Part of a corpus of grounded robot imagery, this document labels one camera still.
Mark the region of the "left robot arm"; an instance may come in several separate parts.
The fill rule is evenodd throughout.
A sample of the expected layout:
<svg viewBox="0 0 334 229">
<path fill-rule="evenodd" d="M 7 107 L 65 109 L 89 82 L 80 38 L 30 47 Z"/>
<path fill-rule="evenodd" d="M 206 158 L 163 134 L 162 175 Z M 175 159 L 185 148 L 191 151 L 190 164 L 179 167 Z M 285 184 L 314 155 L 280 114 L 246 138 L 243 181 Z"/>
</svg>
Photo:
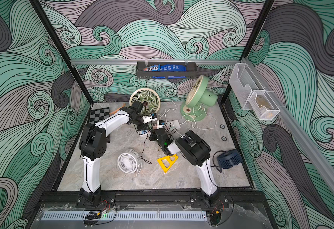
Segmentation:
<svg viewBox="0 0 334 229">
<path fill-rule="evenodd" d="M 79 149 L 80 159 L 84 163 L 84 180 L 79 191 L 78 205 L 82 207 L 98 207 L 102 201 L 99 179 L 100 159 L 107 149 L 107 136 L 123 124 L 134 124 L 137 131 L 148 130 L 149 123 L 156 121 L 155 112 L 142 114 L 143 104 L 134 102 L 129 107 L 120 108 L 114 115 L 95 124 L 84 126 Z"/>
</svg>

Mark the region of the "white power strip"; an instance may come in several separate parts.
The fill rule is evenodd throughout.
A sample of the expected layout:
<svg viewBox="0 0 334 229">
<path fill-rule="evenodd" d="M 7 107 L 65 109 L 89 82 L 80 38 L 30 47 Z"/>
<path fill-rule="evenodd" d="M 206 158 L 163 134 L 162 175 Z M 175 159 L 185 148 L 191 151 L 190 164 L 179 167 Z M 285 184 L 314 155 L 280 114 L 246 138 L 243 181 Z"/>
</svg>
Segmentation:
<svg viewBox="0 0 334 229">
<path fill-rule="evenodd" d="M 168 121 L 167 126 L 165 127 L 165 129 L 170 134 L 173 134 L 173 133 L 177 132 L 178 130 L 180 130 L 180 128 L 181 128 L 180 124 L 177 120 Z M 140 135 L 146 134 L 148 131 L 151 131 L 152 129 L 153 129 L 152 123 L 146 123 L 144 125 L 137 126 L 137 132 Z"/>
</svg>

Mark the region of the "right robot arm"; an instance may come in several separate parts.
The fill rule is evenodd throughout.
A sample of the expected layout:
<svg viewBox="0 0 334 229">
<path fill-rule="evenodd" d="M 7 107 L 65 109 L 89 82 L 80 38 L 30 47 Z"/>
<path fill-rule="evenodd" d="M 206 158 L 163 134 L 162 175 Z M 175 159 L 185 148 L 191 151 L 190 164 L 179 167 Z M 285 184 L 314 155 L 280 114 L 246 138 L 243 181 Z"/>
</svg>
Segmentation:
<svg viewBox="0 0 334 229">
<path fill-rule="evenodd" d="M 212 207 L 219 197 L 218 185 L 214 179 L 211 164 L 209 144 L 189 130 L 176 140 L 172 140 L 165 128 L 154 131 L 156 141 L 167 156 L 181 153 L 182 156 L 197 169 L 202 190 L 202 201 L 208 207 Z"/>
</svg>

